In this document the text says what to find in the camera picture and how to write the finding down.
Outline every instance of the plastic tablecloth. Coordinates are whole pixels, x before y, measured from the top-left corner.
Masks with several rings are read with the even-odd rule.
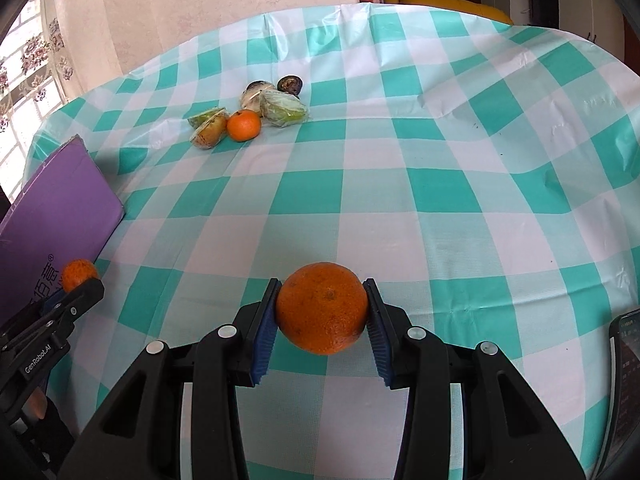
[[[190,145],[185,118],[288,74],[308,122]],[[50,395],[81,429],[147,342],[194,342],[328,260],[446,342],[500,345],[589,470],[607,325],[638,303],[639,105],[638,78],[582,38],[429,7],[293,9],[193,38],[34,139],[27,174],[79,134],[127,211]],[[366,334],[330,357],[278,334],[238,402],[253,480],[393,476],[406,392],[384,388]]]

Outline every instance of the orange fruit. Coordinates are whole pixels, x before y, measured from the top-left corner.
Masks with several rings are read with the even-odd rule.
[[[226,132],[235,142],[245,142],[260,133],[262,122],[253,110],[239,110],[226,121]]]
[[[276,321],[297,347],[331,355],[360,337],[368,304],[353,272],[320,262],[301,267],[284,282],[276,300]]]
[[[71,292],[89,278],[100,278],[94,264],[89,260],[73,260],[62,269],[62,288]]]

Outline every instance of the green and white checkered tablecloth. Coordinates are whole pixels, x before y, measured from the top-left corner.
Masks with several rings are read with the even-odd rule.
[[[288,74],[309,122],[190,145],[184,118]],[[498,343],[589,470],[607,325],[638,302],[639,105],[594,44],[428,7],[286,10],[193,38],[63,107],[31,147],[27,173],[79,134],[127,211],[50,394],[82,428],[148,341],[196,341],[270,277],[329,260],[447,342]],[[331,357],[279,334],[238,401],[252,480],[393,476],[406,392],[384,388],[366,334]]]

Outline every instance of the table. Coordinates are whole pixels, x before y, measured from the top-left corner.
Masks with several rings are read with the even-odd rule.
[[[309,122],[189,144],[184,118],[287,74]],[[328,260],[446,342],[500,345],[589,470],[607,326],[638,303],[638,105],[637,77],[588,41],[428,7],[293,9],[193,38],[34,139],[27,174],[79,134],[127,211],[50,395],[82,428],[147,342],[196,341],[270,277]],[[406,393],[384,389],[366,334],[328,358],[279,334],[238,402],[254,480],[393,476]]]

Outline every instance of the window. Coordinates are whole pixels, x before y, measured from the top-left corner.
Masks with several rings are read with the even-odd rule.
[[[64,100],[47,63],[62,39],[51,37],[42,33],[40,0],[29,0],[0,44],[0,187],[11,201],[34,134]]]

